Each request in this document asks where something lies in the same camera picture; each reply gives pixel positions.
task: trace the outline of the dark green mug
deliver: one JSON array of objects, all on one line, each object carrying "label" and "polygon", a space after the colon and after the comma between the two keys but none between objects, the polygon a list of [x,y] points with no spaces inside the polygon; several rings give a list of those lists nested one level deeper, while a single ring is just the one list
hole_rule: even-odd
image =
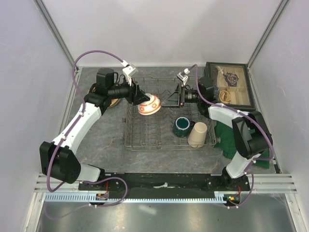
[{"label": "dark green mug", "polygon": [[178,138],[186,137],[192,130],[192,127],[194,126],[194,124],[195,122],[190,121],[186,117],[179,117],[174,122],[173,133]]}]

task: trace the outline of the wall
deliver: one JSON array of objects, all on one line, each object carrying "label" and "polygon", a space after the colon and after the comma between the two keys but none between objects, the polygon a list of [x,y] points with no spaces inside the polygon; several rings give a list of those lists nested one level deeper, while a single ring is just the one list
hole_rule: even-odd
[{"label": "wall", "polygon": [[309,2],[290,1],[251,68],[281,169],[309,216]]},{"label": "wall", "polygon": [[[135,65],[246,63],[280,0],[43,0],[71,54]],[[102,54],[81,66],[117,65]]]},{"label": "wall", "polygon": [[70,66],[31,0],[0,3],[0,227],[20,232],[40,172],[39,146],[60,126]]}]

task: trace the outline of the wire dish rack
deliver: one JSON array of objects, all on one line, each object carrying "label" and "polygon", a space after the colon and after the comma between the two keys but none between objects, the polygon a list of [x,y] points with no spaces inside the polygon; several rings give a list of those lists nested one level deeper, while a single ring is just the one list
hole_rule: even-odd
[{"label": "wire dish rack", "polygon": [[[141,89],[151,93],[164,101],[176,89],[177,78],[136,77]],[[188,85],[195,86],[193,76],[189,76]],[[188,139],[178,138],[173,134],[174,121],[180,117],[190,121],[204,122],[207,125],[205,147],[214,147],[217,139],[214,133],[215,122],[202,116],[195,103],[186,103],[182,108],[161,108],[157,113],[149,116],[139,114],[137,106],[128,104],[126,116],[125,146],[130,150],[179,150],[195,149],[188,144]]]}]

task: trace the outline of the marble countertop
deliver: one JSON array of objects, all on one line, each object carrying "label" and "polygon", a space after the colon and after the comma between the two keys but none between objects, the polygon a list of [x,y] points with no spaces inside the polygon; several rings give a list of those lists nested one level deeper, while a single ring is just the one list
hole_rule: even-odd
[{"label": "marble countertop", "polygon": [[[121,68],[113,68],[121,73]],[[184,67],[141,67],[135,76],[157,78],[176,77]],[[83,68],[78,83],[83,94],[95,82],[99,68]],[[70,111],[71,120],[82,103],[75,95]],[[118,105],[108,109],[92,126],[82,140],[76,157],[84,164],[91,164],[107,172],[152,172],[152,173],[221,173],[230,162],[219,148],[194,150],[148,150],[131,151],[124,145],[127,102],[122,99]],[[275,173],[273,164],[270,169],[251,167],[255,174]]]}]

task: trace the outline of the framed box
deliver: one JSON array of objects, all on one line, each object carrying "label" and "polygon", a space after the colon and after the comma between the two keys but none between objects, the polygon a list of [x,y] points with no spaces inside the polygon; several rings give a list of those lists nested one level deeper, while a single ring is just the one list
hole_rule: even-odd
[{"label": "framed box", "polygon": [[219,102],[238,110],[255,110],[247,64],[207,62],[204,74],[217,86]]}]

